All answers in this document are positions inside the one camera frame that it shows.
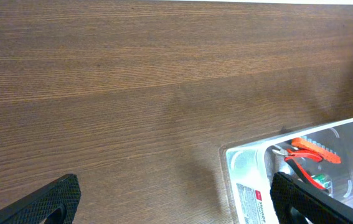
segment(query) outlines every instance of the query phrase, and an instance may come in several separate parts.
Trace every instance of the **label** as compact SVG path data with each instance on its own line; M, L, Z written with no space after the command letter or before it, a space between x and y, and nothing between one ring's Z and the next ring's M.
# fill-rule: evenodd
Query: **label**
M261 192L241 184L237 184L237 189L240 196L241 207L243 208L245 223L266 223Z

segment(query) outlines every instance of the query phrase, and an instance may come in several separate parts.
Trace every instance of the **red label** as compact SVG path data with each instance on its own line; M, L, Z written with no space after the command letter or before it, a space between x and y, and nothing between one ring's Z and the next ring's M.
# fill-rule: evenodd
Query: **red label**
M255 191L255 195L257 196L257 199L258 199L259 201L262 201L261 192L260 192L259 190L256 190L256 191Z

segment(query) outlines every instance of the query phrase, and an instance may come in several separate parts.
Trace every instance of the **plastic bin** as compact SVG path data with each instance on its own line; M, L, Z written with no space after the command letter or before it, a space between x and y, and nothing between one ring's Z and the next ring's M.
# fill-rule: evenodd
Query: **plastic bin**
M270 198L273 174L282 171L299 177L272 149L288 147L296 138L307 139L341 158L340 164L311 159L297 162L328 189L326 194L353 208L352 118L224 150L229 202L239 223L278 223Z

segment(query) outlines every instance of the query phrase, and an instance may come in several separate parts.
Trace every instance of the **red pliers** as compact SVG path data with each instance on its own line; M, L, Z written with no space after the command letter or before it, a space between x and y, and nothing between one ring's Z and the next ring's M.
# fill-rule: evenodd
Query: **red pliers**
M317 183L306 171L303 167L294 160L294 158L303 157L308 158L316 162L321 162L323 158L316 152L310 151L307 149L298 149L296 151L292 151L291 149L272 149L272 151L277 154L284 156L284 161L294 170L296 175L307 184L311 184L317 187L320 190L327 191L322 185Z

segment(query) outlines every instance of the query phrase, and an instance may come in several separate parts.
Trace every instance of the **wood grain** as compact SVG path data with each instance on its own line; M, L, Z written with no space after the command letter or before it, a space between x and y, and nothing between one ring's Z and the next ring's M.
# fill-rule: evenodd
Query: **wood grain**
M75 223L230 223L219 148L353 117L353 6L0 2L0 208L78 175Z

